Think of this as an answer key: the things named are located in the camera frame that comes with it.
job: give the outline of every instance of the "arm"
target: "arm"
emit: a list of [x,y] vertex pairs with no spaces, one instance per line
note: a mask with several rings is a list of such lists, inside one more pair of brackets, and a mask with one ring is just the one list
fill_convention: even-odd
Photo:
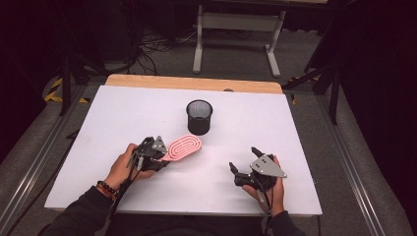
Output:
[[[273,158],[273,162],[279,166],[276,156]],[[258,201],[261,209],[268,212],[265,205],[261,204],[257,191],[249,185],[242,187],[250,196]],[[267,191],[269,203],[272,206],[271,209],[271,222],[272,232],[274,236],[303,236],[305,235],[301,230],[295,226],[292,219],[288,215],[288,211],[284,209],[284,186],[282,184],[282,178],[276,179],[276,184]]]
[[[135,147],[136,145],[130,144],[126,151],[119,155],[104,180],[116,191],[129,175],[130,168],[126,168],[126,166]],[[151,170],[140,172],[139,179],[149,178],[153,174],[154,171]],[[95,231],[104,226],[110,207],[113,204],[110,197],[100,188],[91,187],[57,216],[42,235],[93,235]]]

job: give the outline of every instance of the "wooden table edge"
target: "wooden table edge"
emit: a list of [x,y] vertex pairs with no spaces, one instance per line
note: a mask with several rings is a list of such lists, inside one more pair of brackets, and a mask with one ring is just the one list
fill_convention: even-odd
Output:
[[139,87],[151,89],[232,89],[233,91],[239,92],[282,94],[281,85],[276,82],[236,81],[205,78],[110,75],[107,78],[105,85],[116,87]]

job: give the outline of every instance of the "bracelet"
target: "bracelet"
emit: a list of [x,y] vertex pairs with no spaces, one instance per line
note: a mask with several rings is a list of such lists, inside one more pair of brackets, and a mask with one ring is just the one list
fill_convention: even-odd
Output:
[[108,184],[106,184],[104,181],[97,181],[96,187],[100,189],[104,195],[109,197],[113,202],[117,200],[117,197],[119,196],[119,192],[112,189]]

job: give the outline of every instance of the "black sleeve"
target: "black sleeve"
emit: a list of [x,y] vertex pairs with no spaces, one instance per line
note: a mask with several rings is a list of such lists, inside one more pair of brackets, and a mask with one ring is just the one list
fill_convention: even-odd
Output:
[[58,215],[42,236],[93,235],[104,224],[113,202],[91,187]]
[[283,211],[276,215],[272,221],[273,236],[305,236],[306,234],[299,230],[289,217],[288,211]]

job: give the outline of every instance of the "white tabletop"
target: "white tabletop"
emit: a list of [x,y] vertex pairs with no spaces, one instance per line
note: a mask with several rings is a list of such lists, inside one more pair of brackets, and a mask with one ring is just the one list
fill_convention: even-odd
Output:
[[288,175],[284,205],[290,214],[322,214],[303,149],[283,94],[190,89],[100,87],[45,207],[64,209],[104,179],[129,143],[162,136],[168,145],[189,134],[186,106],[213,107],[200,151],[134,183],[119,212],[259,215],[257,202],[234,185],[229,161],[250,173],[251,147],[274,153]]

